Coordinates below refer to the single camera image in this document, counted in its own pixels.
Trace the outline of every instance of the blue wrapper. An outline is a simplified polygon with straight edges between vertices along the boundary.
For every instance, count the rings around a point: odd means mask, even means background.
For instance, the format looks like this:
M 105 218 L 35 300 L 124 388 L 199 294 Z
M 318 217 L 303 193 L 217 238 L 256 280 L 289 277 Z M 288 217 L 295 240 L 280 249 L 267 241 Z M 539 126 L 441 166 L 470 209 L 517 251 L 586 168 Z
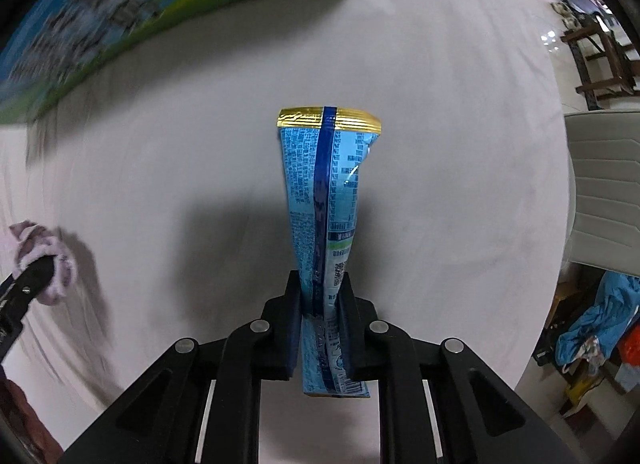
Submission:
M 335 308 L 356 227 L 358 167 L 380 121 L 336 107 L 285 109 L 278 119 L 289 218 L 302 287 L 305 394 L 369 397 L 346 376 Z

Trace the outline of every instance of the triangular cutout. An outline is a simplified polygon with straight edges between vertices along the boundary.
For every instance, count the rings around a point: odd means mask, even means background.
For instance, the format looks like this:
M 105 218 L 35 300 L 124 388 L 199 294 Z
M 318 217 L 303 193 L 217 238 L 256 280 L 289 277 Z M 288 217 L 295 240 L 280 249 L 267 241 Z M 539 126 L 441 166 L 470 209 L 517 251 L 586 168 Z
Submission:
M 169 370 L 160 372 L 142 393 L 134 399 L 117 420 L 116 427 L 146 437 L 156 421 L 162 397 L 171 378 Z
M 524 417 L 502 397 L 500 392 L 480 372 L 472 371 L 469 375 L 469 381 L 482 414 L 484 427 L 490 436 L 497 437 L 524 426 Z

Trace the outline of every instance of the chair backrest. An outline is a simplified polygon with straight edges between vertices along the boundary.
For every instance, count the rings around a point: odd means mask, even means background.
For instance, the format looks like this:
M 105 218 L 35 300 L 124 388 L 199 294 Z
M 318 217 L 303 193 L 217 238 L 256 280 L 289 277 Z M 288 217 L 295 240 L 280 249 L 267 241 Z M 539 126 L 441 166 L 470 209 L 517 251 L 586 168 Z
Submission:
M 576 193 L 569 258 L 640 277 L 640 111 L 564 120 Z

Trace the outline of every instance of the table surface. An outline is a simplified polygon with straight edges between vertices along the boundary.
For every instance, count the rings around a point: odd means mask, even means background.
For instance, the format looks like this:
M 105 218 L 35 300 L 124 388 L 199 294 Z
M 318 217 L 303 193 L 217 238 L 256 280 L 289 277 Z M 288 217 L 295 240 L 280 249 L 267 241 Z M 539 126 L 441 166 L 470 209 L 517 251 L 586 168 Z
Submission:
M 515 386 L 568 203 L 558 89 L 521 2 L 250 1 L 123 54 L 28 131 L 1 131 L 4 225 L 61 228 L 80 264 L 64 304 L 32 308 L 20 350 L 99 408 L 176 339 L 258 317 L 295 267 L 276 117 L 326 104 L 383 122 L 360 172 L 356 295 L 415 338 L 463 339 Z M 375 399 L 300 390 L 263 385 L 261 462 L 378 461 Z

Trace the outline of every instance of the silver screw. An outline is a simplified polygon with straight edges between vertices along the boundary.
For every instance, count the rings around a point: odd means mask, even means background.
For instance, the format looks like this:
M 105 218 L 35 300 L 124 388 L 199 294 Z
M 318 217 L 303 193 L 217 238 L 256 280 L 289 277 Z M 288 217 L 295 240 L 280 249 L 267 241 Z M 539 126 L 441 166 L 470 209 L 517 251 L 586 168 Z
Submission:
M 375 332 L 376 334 L 384 334 L 389 330 L 389 324 L 386 321 L 377 319 L 369 323 L 369 330 L 371 332 Z
M 444 342 L 444 348 L 449 352 L 453 352 L 453 354 L 459 354 L 465 349 L 465 344 L 458 338 L 449 338 Z
M 267 332 L 269 330 L 269 322 L 265 319 L 255 319 L 251 322 L 251 330 L 254 332 Z
M 175 351 L 180 352 L 180 354 L 188 354 L 193 350 L 194 347 L 195 343 L 192 339 L 189 338 L 178 339 L 178 341 L 175 342 L 174 345 Z

